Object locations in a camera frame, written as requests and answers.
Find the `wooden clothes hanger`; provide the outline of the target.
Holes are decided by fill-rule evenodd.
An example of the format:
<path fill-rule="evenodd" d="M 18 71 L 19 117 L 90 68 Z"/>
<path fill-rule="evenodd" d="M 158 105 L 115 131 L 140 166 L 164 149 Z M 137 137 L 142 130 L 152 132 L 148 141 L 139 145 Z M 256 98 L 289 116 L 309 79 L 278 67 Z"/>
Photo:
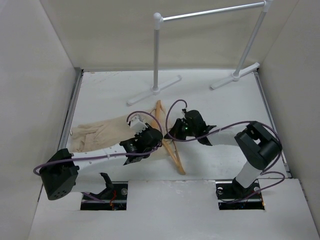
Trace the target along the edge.
<path fill-rule="evenodd" d="M 158 120 L 158 122 L 160 123 L 160 126 L 162 127 L 163 133 L 164 135 L 167 133 L 165 130 L 165 118 L 166 118 L 166 109 L 165 107 L 162 105 L 161 100 L 158 100 L 155 103 L 155 107 L 154 109 L 151 111 L 151 114 Z M 174 166 L 177 170 L 177 172 L 180 175 L 185 175 L 186 172 L 183 168 L 180 156 L 179 156 L 179 152 L 177 149 L 177 145 L 176 143 L 171 140 L 171 139 L 163 139 L 162 140 L 162 146 L 165 149 L 166 153 L 170 156 L 171 160 L 174 163 Z"/>

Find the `beige trousers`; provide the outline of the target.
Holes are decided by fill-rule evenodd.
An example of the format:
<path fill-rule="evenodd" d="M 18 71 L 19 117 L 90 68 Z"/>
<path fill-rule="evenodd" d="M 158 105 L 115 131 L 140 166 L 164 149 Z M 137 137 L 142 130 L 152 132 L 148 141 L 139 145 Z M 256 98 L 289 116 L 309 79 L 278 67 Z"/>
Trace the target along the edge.
<path fill-rule="evenodd" d="M 153 109 L 144 110 L 155 116 L 161 124 L 162 130 L 165 131 L 166 109 L 161 100 L 158 100 Z M 152 127 L 157 127 L 157 123 L 152 117 L 142 114 L 143 121 L 150 124 Z M 72 135 L 69 138 L 68 149 L 73 153 L 82 153 L 95 151 L 111 147 L 121 141 L 133 138 L 135 132 L 130 129 L 126 122 L 127 116 L 107 119 L 103 121 L 80 124 L 71 129 Z M 166 157 L 169 154 L 165 146 L 160 147 L 152 153 L 156 158 Z"/>

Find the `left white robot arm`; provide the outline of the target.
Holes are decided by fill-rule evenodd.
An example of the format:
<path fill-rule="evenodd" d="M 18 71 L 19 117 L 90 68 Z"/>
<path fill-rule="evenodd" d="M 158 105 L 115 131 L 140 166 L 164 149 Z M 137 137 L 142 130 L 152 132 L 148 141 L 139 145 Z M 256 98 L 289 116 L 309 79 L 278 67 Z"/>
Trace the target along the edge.
<path fill-rule="evenodd" d="M 41 177 L 48 200 L 55 201 L 73 192 L 79 186 L 79 178 L 88 173 L 96 173 L 104 182 L 95 187 L 95 193 L 78 188 L 90 200 L 103 203 L 112 195 L 113 183 L 105 169 L 110 166 L 126 166 L 148 158 L 162 145 L 163 130 L 141 120 L 135 115 L 128 125 L 135 132 L 132 138 L 120 141 L 110 147 L 87 151 L 69 152 L 58 150 L 47 163 L 39 165 L 34 172 Z"/>

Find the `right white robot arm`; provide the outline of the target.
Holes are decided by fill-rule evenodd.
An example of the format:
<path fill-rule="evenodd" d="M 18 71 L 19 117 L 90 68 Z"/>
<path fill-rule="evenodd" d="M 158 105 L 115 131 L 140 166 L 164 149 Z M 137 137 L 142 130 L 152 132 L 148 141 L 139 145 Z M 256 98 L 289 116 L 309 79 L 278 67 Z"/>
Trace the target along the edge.
<path fill-rule="evenodd" d="M 177 118 L 167 130 L 166 139 L 177 142 L 197 141 L 204 146 L 236 146 L 246 158 L 246 163 L 231 183 L 232 197 L 236 200 L 248 197 L 258 176 L 265 174 L 283 150 L 279 138 L 270 133 L 268 126 L 259 121 L 241 121 L 217 129 L 205 122 L 198 110 L 183 109 L 183 117 Z"/>

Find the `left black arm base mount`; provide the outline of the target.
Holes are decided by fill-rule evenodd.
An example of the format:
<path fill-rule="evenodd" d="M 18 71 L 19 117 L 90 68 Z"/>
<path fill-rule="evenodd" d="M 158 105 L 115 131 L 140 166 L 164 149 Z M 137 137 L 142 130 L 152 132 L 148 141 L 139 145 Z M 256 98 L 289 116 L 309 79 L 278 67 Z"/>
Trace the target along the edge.
<path fill-rule="evenodd" d="M 102 185 L 94 190 L 84 192 L 80 204 L 81 211 L 125 211 L 129 183 L 127 181 L 112 181 L 107 173 L 99 174 Z"/>

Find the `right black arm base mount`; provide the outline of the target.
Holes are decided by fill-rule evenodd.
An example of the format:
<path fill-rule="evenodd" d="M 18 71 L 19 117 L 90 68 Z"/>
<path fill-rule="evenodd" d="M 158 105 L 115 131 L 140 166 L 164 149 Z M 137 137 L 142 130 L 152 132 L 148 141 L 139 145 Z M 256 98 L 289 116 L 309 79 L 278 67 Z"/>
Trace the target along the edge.
<path fill-rule="evenodd" d="M 232 181 L 216 181 L 216 197 L 219 210 L 265 210 L 261 193 L 247 197 L 260 189 L 259 181 L 256 180 L 244 193 L 236 193 Z"/>

